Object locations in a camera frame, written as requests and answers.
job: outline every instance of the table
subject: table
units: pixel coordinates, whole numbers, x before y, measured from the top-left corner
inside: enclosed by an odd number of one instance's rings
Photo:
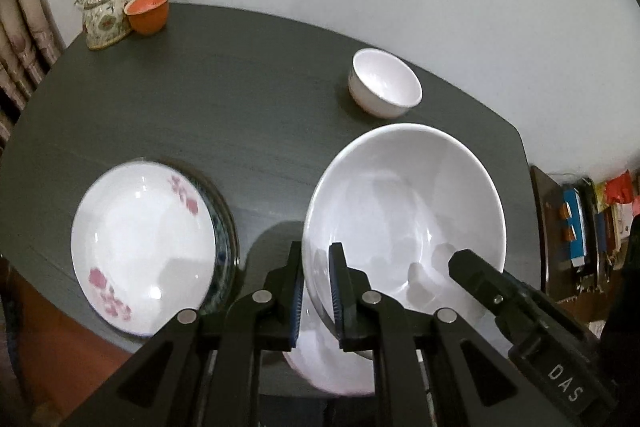
[[[150,38],[133,35],[92,52],[81,35],[28,103],[2,155],[0,253],[65,314],[135,351],[143,341],[111,328],[85,300],[71,262],[71,224],[105,171],[168,156],[199,169],[226,198],[246,268],[242,294],[254,291],[302,237],[309,199],[332,158],[388,123],[364,113],[346,88],[351,57],[365,46],[283,18],[181,4]],[[506,269],[539,288],[536,208],[520,135],[456,87],[413,69],[424,97],[399,121],[442,129],[478,156],[504,207]],[[260,389],[322,396],[281,354],[265,356]]]

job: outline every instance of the small white bowl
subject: small white bowl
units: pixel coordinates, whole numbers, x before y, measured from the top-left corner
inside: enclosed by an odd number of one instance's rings
[[[205,201],[180,172],[133,161],[102,175],[71,229],[71,258],[89,304],[142,337],[178,311],[198,309],[216,262]]]
[[[379,118],[397,118],[422,99],[422,86],[411,68],[373,48],[353,55],[349,92],[361,108]]]

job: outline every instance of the floral teapot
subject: floral teapot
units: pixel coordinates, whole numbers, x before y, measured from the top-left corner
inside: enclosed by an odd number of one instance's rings
[[[82,31],[86,33],[86,45],[90,50],[111,46],[131,33],[129,20],[124,13],[130,0],[77,0],[82,11]]]

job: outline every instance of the stacked plates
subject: stacked plates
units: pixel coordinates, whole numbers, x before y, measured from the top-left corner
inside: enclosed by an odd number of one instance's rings
[[[78,282],[112,326],[144,337],[184,308],[214,312],[231,292],[231,214],[202,177],[139,160],[102,175],[71,231]]]

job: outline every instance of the large white bowl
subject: large white bowl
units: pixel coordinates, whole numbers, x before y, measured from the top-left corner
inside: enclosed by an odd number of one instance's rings
[[[373,363],[357,353],[345,353],[340,349],[338,340],[318,317],[306,287],[296,347],[284,352],[283,356],[299,375],[326,393],[363,395],[374,392]]]
[[[462,143],[425,125],[374,129],[324,172],[309,204],[302,255],[306,288],[334,328],[328,248],[408,309],[451,307],[474,325],[484,308],[449,277],[451,255],[470,248],[504,267],[506,228],[489,174]]]
[[[146,161],[102,175],[82,198],[71,256],[87,300],[109,324],[151,336],[204,300],[216,261],[211,217],[180,172]]]

